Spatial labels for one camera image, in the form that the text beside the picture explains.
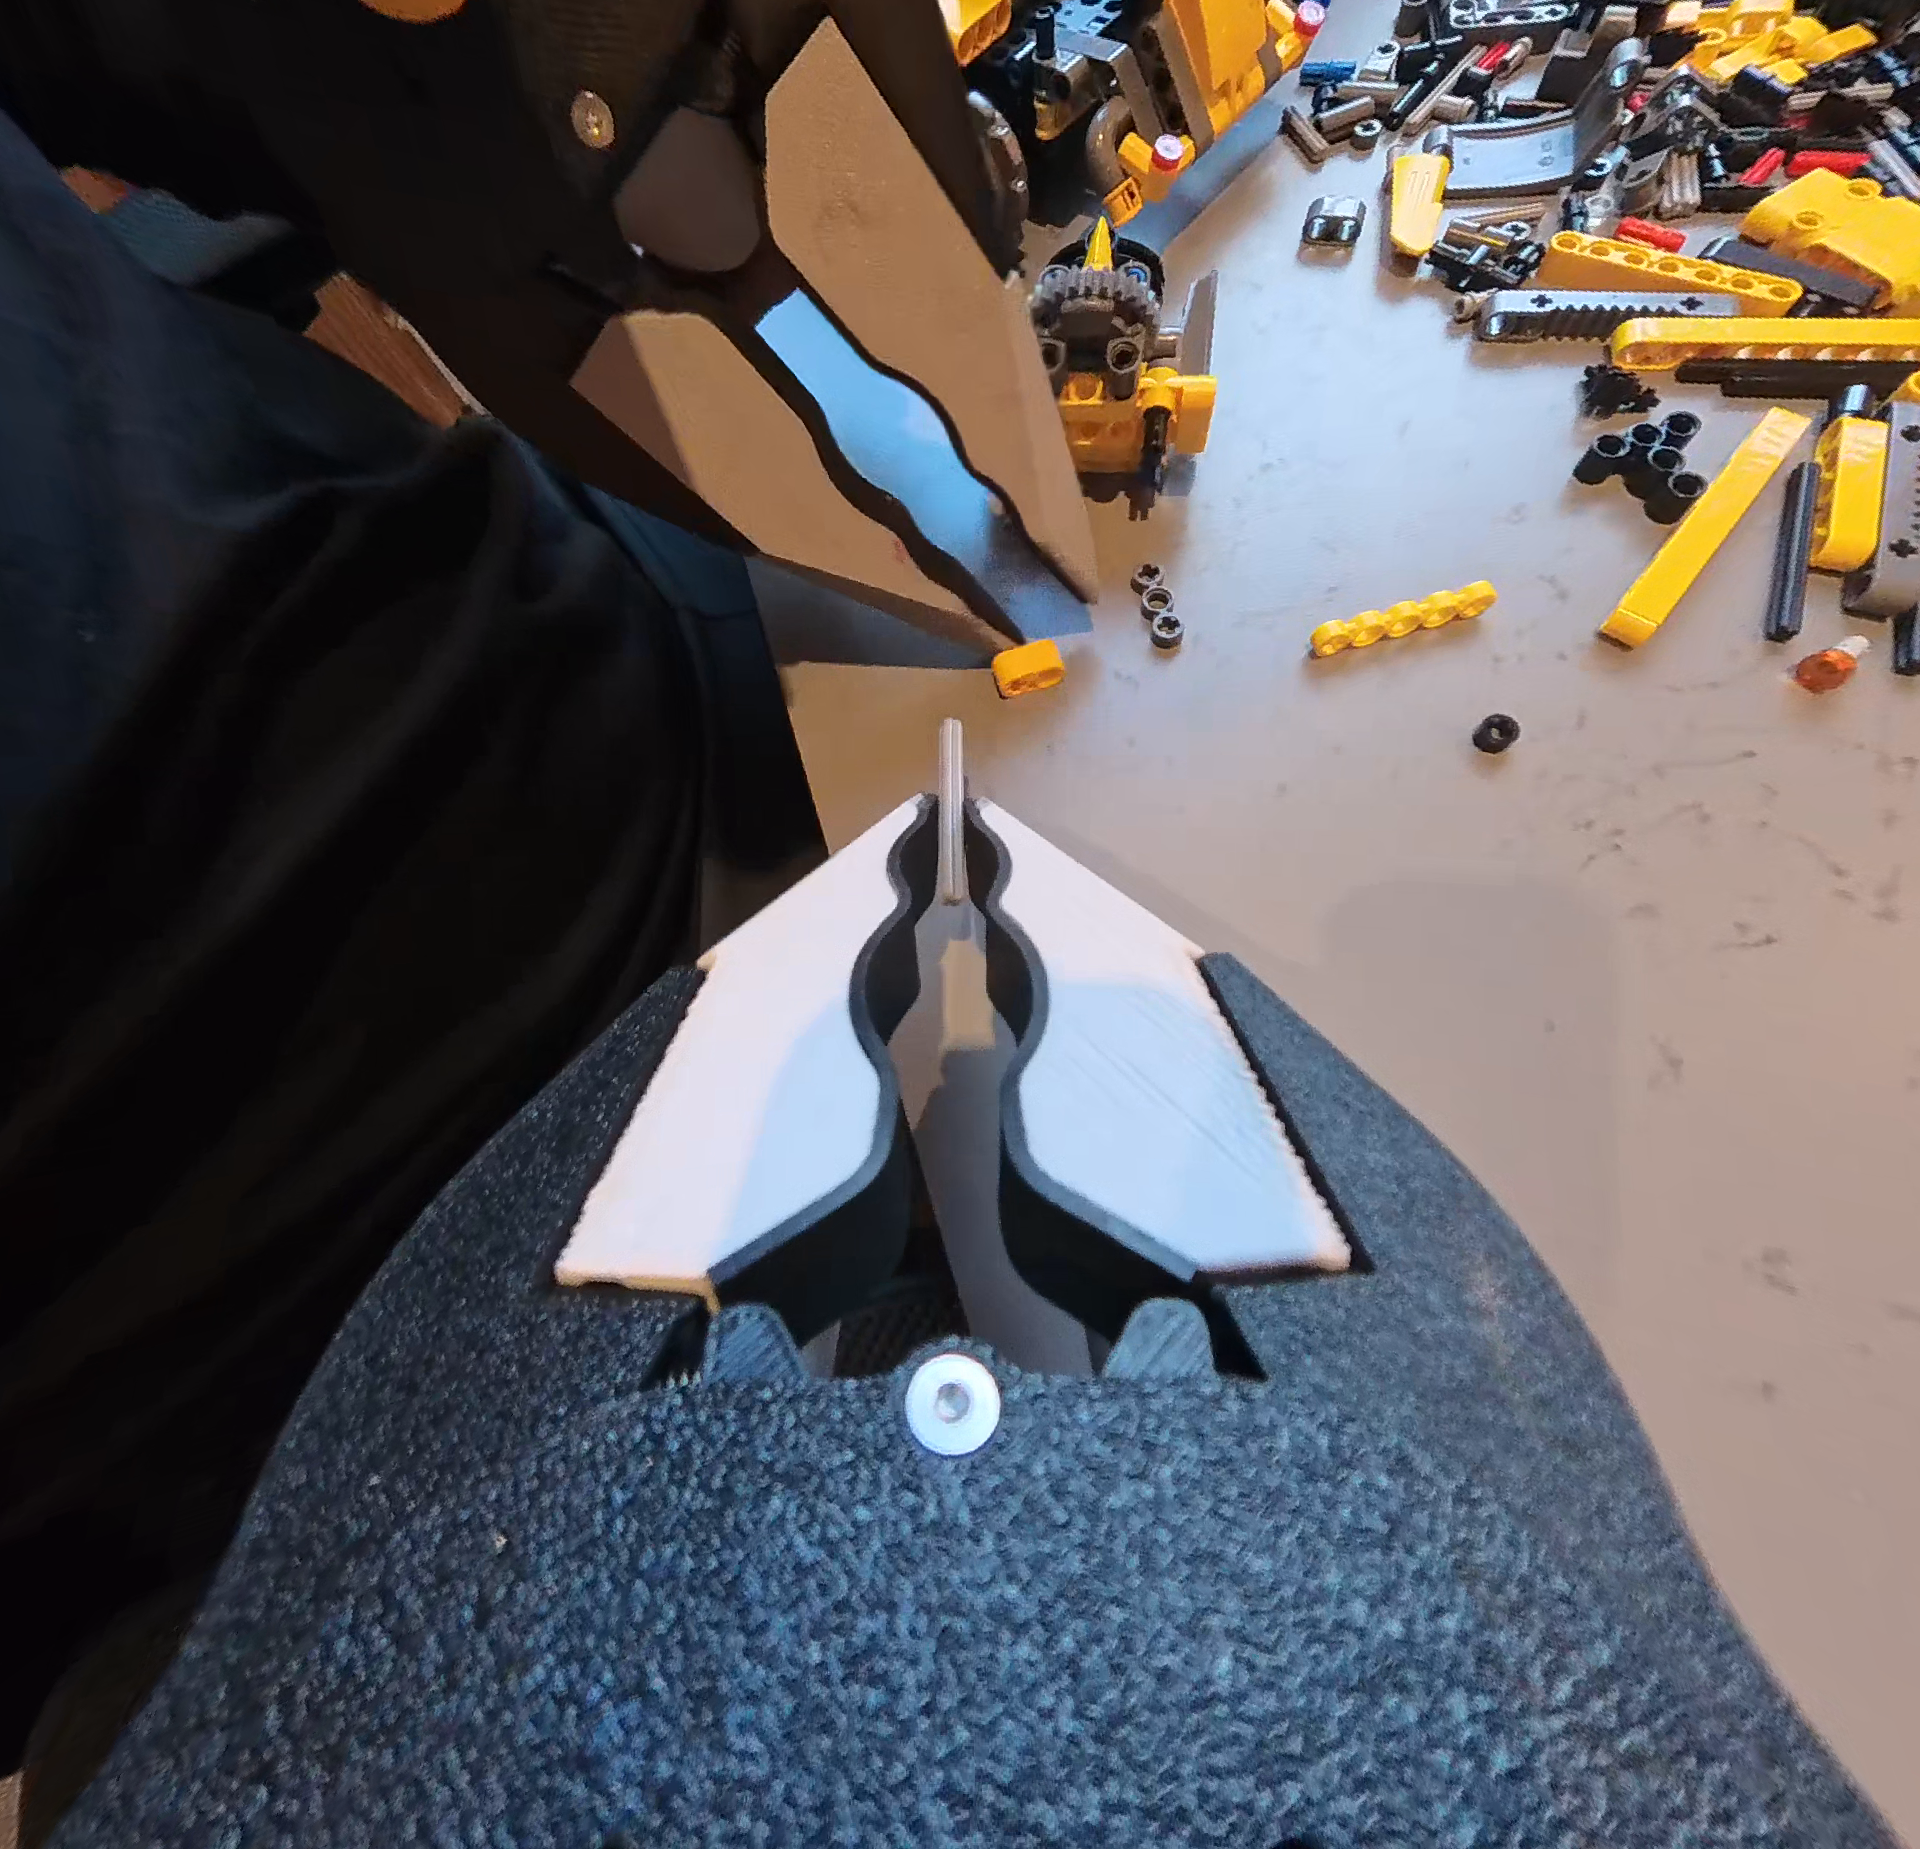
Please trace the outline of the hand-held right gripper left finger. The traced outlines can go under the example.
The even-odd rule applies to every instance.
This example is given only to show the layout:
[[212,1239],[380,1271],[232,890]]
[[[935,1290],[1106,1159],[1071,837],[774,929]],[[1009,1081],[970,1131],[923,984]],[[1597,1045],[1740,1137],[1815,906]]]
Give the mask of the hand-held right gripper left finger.
[[859,1303],[894,1271],[914,1156],[887,1042],[935,882],[937,802],[911,799],[697,960],[560,1285]]

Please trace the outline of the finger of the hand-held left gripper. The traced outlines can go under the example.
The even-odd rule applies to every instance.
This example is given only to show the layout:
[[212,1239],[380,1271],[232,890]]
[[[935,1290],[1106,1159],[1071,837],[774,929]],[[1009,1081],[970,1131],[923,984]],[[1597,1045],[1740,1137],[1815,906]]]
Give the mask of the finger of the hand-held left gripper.
[[758,558],[975,653],[1026,638],[975,577],[911,542],[907,517],[880,517],[854,499],[852,473],[829,470],[803,415],[712,318],[613,316],[583,357],[574,393]]
[[1090,517],[1018,278],[951,205],[827,17],[765,104],[767,221],[827,316],[914,385],[1053,577],[1098,603]]

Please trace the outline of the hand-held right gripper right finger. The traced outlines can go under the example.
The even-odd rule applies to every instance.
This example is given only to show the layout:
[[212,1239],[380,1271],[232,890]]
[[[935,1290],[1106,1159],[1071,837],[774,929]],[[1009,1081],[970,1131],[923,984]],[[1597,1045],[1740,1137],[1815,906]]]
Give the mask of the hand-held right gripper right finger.
[[989,991],[1012,1031],[1002,1214],[1026,1277],[1268,1280],[1353,1248],[1202,977],[1202,952],[984,799]]

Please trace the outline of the yellow brick wheel subassembly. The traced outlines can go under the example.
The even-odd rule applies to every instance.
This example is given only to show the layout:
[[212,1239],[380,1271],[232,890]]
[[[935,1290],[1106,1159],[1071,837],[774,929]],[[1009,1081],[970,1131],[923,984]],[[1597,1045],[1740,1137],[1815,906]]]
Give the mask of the yellow brick wheel subassembly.
[[1167,310],[1162,257],[1110,219],[1061,247],[1029,294],[1071,470],[1089,492],[1121,492],[1135,521],[1169,470],[1208,443],[1218,273]]

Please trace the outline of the yellow brick vehicle model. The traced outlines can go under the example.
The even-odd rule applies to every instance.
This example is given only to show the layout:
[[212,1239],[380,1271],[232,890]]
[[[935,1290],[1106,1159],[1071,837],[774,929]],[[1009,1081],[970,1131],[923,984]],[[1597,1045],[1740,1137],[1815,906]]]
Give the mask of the yellow brick vehicle model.
[[937,0],[997,210],[1083,202],[1121,227],[1306,57],[1291,0]]

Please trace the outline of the yellow holed beam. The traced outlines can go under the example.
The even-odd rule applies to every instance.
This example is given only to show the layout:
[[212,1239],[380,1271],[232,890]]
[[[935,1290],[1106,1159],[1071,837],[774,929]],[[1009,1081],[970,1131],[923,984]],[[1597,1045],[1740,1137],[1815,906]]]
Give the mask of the yellow holed beam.
[[1308,658],[1330,660],[1348,653],[1363,653],[1377,641],[1398,641],[1416,633],[1437,633],[1456,621],[1477,621],[1498,603],[1498,590],[1491,579],[1473,579],[1463,590],[1437,590],[1428,596],[1404,599],[1386,608],[1367,608],[1353,618],[1321,621],[1308,633]]

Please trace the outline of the spread of yellow beams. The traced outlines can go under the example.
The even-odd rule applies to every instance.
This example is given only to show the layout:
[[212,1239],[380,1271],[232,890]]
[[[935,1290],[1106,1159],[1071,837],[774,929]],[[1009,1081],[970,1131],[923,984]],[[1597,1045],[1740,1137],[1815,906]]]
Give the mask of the spread of yellow beams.
[[1800,156],[1734,238],[1685,253],[1655,230],[1561,230],[1543,288],[1477,303],[1488,345],[1597,343],[1651,386],[1763,403],[1704,492],[1598,633],[1645,644],[1787,473],[1763,636],[1801,631],[1808,584],[1830,577],[1850,618],[1885,624],[1892,670],[1917,678],[1917,199],[1830,156]]

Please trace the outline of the grey desk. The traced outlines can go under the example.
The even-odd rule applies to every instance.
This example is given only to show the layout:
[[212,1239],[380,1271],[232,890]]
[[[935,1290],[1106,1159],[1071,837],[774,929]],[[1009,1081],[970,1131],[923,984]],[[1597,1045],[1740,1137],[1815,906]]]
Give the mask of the grey desk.
[[[1069,680],[989,674],[774,569],[755,591],[829,846],[970,775],[1235,952],[1498,1197],[1597,1330],[1749,1636],[1917,1842],[1917,680],[1830,695],[1824,584],[1763,641],[1784,491],[1634,653],[1659,529],[1571,460],[1585,345],[1477,350],[1386,264],[1384,153],[1308,164],[1268,96],[1143,210],[1215,269],[1218,410],[1149,521],[1090,504]],[[1299,247],[1363,199],[1353,253]],[[1148,638],[1160,564],[1178,653]],[[1477,621],[1308,633],[1491,579]],[[1470,731],[1506,711],[1498,759]]]

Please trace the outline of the yellow curved fairing piece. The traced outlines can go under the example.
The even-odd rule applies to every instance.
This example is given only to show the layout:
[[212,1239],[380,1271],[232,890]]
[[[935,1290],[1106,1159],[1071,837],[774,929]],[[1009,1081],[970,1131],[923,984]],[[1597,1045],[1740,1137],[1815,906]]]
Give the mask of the yellow curved fairing piece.
[[1452,176],[1446,153],[1405,150],[1386,173],[1386,247],[1400,263],[1420,263],[1444,227]]

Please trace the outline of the person's dark clothing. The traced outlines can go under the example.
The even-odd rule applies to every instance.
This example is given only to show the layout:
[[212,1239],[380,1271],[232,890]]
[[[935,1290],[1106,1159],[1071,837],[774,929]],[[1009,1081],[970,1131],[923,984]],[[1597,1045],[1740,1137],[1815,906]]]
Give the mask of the person's dark clothing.
[[3,1776],[83,1784],[389,1250],[816,820],[743,558],[3,0]]

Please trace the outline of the black connector cluster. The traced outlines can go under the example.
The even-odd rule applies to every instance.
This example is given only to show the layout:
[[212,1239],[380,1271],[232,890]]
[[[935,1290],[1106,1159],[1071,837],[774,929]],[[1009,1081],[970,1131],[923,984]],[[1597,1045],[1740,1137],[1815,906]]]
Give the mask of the black connector cluster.
[[1607,427],[1581,450],[1571,482],[1585,491],[1617,482],[1659,527],[1676,527],[1692,516],[1707,487],[1691,460],[1702,433],[1697,413],[1665,413],[1651,386],[1611,362],[1585,369],[1576,405]]

